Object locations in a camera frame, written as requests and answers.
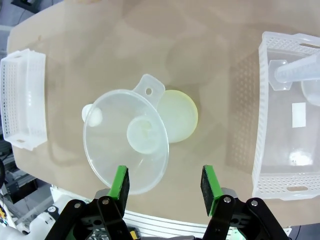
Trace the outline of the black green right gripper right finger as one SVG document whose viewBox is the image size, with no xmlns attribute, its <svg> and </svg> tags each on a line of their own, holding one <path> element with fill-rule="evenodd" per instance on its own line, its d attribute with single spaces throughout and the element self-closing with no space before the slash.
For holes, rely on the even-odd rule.
<svg viewBox="0 0 320 240">
<path fill-rule="evenodd" d="M 236 228 L 246 240 L 288 238 L 261 198 L 253 197 L 242 202 L 238 197 L 224 193 L 213 166 L 203 166 L 200 188 L 207 215 L 211 217 L 204 240 L 225 240 L 231 227 Z"/>
</svg>

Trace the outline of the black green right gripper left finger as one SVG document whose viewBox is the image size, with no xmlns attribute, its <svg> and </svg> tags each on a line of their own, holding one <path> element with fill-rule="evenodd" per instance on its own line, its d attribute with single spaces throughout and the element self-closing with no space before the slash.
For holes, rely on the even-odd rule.
<svg viewBox="0 0 320 240">
<path fill-rule="evenodd" d="M 123 220 L 130 190 L 129 169 L 117 168 L 109 190 L 90 203 L 70 200 L 51 230 L 47 240 L 88 240 L 95 230 L 104 229 L 109 240 L 131 240 L 133 237 Z"/>
</svg>

